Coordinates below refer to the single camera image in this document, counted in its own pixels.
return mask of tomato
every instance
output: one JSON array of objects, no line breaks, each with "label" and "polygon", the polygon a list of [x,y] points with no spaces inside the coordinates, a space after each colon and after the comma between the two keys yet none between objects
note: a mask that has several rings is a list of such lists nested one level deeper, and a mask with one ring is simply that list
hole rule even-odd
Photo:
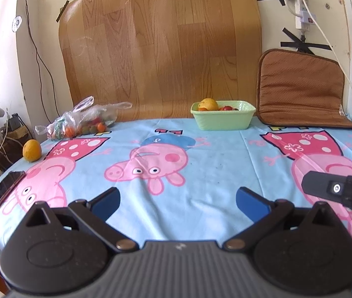
[{"label": "tomato", "polygon": [[75,129],[73,127],[66,127],[64,130],[64,135],[68,139],[75,137]]},{"label": "tomato", "polygon": [[100,122],[97,125],[97,131],[98,132],[103,133],[103,132],[106,132],[106,130],[107,130],[107,126],[103,122]]}]

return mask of smartphone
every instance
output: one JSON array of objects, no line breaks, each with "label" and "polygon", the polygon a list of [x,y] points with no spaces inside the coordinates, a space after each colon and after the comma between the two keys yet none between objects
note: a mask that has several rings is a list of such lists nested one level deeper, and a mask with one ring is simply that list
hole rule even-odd
[{"label": "smartphone", "polygon": [[24,178],[26,173],[24,171],[11,171],[0,182],[0,205],[8,197],[14,187]]}]

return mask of peppa pig print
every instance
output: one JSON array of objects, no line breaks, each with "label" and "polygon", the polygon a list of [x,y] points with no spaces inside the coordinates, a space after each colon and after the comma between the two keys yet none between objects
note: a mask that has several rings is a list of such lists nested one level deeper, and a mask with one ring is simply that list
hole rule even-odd
[{"label": "peppa pig print", "polygon": [[17,205],[27,212],[36,201],[46,201],[50,207],[67,206],[67,196],[60,182],[72,173],[78,160],[108,139],[83,138],[58,142],[43,161],[28,169],[2,205],[2,213],[10,214]]},{"label": "peppa pig print", "polygon": [[188,163],[187,150],[209,146],[204,138],[193,139],[179,135],[182,131],[161,129],[162,134],[145,139],[139,148],[133,149],[129,160],[118,162],[107,168],[104,176],[111,182],[130,181],[135,178],[147,180],[147,189],[152,195],[161,194],[166,179],[173,186],[183,186],[185,178],[181,170]]},{"label": "peppa pig print", "polygon": [[[292,176],[304,197],[314,204],[321,198],[307,195],[302,180],[309,171],[325,172],[340,176],[352,176],[352,161],[343,156],[334,138],[326,131],[267,133],[262,138],[277,147],[284,156],[293,160]],[[352,236],[352,211],[342,204],[327,201],[338,217],[347,222]]]}]

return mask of lemon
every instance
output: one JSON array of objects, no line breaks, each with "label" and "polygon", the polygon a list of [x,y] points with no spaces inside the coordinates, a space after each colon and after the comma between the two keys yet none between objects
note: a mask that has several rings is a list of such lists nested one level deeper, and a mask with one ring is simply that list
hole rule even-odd
[{"label": "lemon", "polygon": [[218,111],[219,106],[213,98],[205,98],[199,104],[198,108],[206,108],[208,111]]},{"label": "lemon", "polygon": [[34,162],[42,156],[42,148],[38,141],[28,140],[23,147],[23,157],[28,162]]}]

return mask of wall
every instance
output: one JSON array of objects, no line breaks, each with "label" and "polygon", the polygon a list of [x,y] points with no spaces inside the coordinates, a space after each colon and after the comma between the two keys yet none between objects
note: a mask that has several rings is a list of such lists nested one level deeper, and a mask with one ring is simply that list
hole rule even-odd
[{"label": "wall", "polygon": [[[70,110],[73,105],[59,46],[58,24],[55,20],[66,0],[39,1],[39,37],[42,55],[52,71],[59,111],[63,112]],[[295,29],[294,16],[288,12],[286,7],[282,7],[278,0],[259,1],[258,3],[262,18],[263,51],[279,48],[280,41],[290,41],[282,33],[284,27],[299,36],[299,31]],[[317,21],[329,36],[336,52],[340,55],[339,58],[344,68],[349,72],[350,48],[343,0],[310,0],[310,9],[317,15]],[[307,34],[307,42],[325,43],[325,40],[318,29],[312,27],[312,30]],[[334,59],[331,51],[320,49],[313,49],[313,51],[317,55]],[[45,83],[51,84],[47,75],[45,76]],[[53,98],[49,97],[49,100],[52,108],[54,108]]]},{"label": "wall", "polygon": [[[21,86],[16,52],[16,34],[12,22],[16,16],[17,0],[0,0],[0,108],[18,113],[31,125]],[[0,119],[0,125],[6,116]]]},{"label": "wall", "polygon": [[[27,0],[28,11],[30,15],[30,29],[31,35],[35,41],[43,61],[46,62],[46,57],[41,54],[42,41],[40,39],[38,27],[38,4],[39,0]],[[40,63],[43,84],[42,84],[42,100],[41,100],[41,86],[39,80],[38,64],[36,61],[35,47],[28,34],[28,25],[25,10],[25,0],[17,0],[16,13],[22,17],[22,24],[16,32],[16,45],[17,45],[17,57],[18,57],[18,68],[20,71],[20,78],[22,83],[22,89],[25,96],[25,103],[28,109],[31,125],[47,125],[49,124],[46,118],[42,102],[45,105],[47,116],[53,121],[58,115],[55,112],[54,107],[49,101],[51,89],[51,80],[49,76],[44,76],[46,72],[45,67]],[[38,140],[43,141],[46,139],[46,135],[36,135]]]}]

